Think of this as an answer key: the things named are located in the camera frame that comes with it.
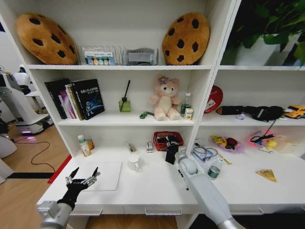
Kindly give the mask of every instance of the white cutting board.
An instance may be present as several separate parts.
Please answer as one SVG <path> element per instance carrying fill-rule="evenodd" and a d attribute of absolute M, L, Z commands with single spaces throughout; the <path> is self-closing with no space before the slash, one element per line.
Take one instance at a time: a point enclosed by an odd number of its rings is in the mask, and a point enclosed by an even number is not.
<path fill-rule="evenodd" d="M 121 162 L 88 162 L 82 163 L 74 179 L 84 179 L 92 176 L 96 167 L 101 174 L 97 181 L 85 191 L 115 191 L 121 171 Z"/>

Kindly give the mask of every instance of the red mat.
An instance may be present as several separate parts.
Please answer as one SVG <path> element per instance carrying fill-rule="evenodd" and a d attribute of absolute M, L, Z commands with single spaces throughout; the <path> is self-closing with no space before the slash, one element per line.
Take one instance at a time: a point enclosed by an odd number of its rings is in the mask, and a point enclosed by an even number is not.
<path fill-rule="evenodd" d="M 69 155 L 64 162 L 61 164 L 61 166 L 59 166 L 59 168 L 56 170 L 56 172 L 53 174 L 53 176 L 48 180 L 48 184 L 52 184 L 53 181 L 57 178 L 57 176 L 61 173 L 61 171 L 63 170 L 63 168 L 65 168 L 65 166 L 68 164 L 68 162 L 71 160 L 71 155 Z"/>

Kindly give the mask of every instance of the reed diffuser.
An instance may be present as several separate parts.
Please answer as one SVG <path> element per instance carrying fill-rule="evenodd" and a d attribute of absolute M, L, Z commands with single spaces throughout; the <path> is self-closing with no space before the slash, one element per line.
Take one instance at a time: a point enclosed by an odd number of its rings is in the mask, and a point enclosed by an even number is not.
<path fill-rule="evenodd" d="M 126 92 L 122 100 L 119 101 L 119 109 L 120 112 L 130 112 L 130 100 L 127 100 L 127 92 L 129 88 L 130 80 L 128 81 Z"/>

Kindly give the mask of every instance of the bottle cap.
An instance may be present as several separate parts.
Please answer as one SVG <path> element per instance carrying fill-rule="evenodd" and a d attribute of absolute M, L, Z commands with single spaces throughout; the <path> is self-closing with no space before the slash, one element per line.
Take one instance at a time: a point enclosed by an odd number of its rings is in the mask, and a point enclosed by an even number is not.
<path fill-rule="evenodd" d="M 78 135 L 77 138 L 78 138 L 78 140 L 83 140 L 83 139 L 85 139 L 84 135 Z"/>

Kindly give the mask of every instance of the wooden floor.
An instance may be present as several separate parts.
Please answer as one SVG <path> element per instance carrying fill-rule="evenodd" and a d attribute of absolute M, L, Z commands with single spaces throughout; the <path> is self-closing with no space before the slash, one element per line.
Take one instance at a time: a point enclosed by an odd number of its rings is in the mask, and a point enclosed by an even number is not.
<path fill-rule="evenodd" d="M 15 140 L 24 138 L 14 125 L 9 136 Z M 34 163 L 47 162 L 57 169 L 69 155 L 55 126 L 37 136 L 19 141 L 34 143 L 48 141 L 50 147 L 37 156 Z M 15 172 L 52 172 L 47 165 L 32 165 L 32 157 L 47 144 L 16 144 L 17 151 L 2 160 Z M 41 217 L 36 202 L 49 187 L 47 179 L 7 179 L 0 184 L 0 228 L 39 229 Z M 174 217 L 147 217 L 145 215 L 102 215 L 89 219 L 87 229 L 176 229 Z"/>

